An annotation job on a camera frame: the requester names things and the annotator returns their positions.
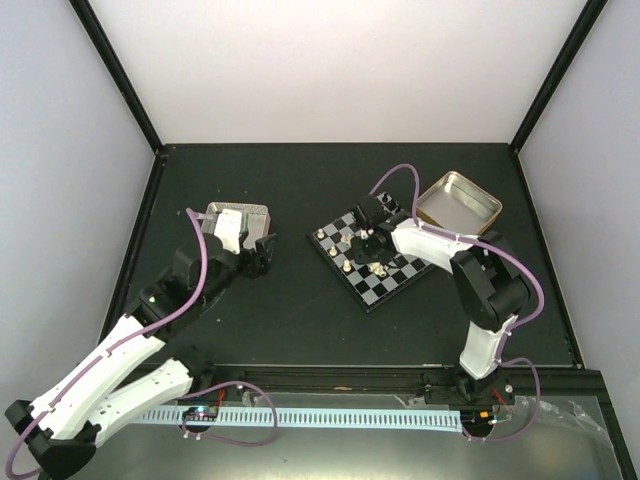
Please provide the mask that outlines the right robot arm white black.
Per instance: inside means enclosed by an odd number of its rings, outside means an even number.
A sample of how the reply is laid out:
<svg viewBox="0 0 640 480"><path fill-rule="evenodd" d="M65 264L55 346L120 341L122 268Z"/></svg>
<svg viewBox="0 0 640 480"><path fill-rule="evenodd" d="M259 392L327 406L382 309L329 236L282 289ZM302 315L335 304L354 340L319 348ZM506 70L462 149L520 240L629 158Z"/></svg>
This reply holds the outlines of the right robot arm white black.
<svg viewBox="0 0 640 480"><path fill-rule="evenodd" d="M453 275L469 319L454 388L461 400L479 402L491 390L507 332L530 299L523 275L492 244L503 237L450 232L416 221L406 211L366 213L356 207L353 215L358 227L351 240L356 261L382 267L399 254L410 255Z"/></svg>

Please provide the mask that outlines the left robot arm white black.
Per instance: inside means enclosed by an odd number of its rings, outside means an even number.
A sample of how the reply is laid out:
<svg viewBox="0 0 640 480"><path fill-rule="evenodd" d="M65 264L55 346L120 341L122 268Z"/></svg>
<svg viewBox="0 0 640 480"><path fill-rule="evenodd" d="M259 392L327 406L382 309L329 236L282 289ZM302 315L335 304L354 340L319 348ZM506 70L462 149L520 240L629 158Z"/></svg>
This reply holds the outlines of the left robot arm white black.
<svg viewBox="0 0 640 480"><path fill-rule="evenodd" d="M275 239L267 235L238 252L212 234L183 245L69 375L32 401L14 401L5 416L38 463L36 476L68 479L139 415L182 397L207 397L215 384L214 365L194 347L133 382L126 379L197 320L236 277L266 274Z"/></svg>

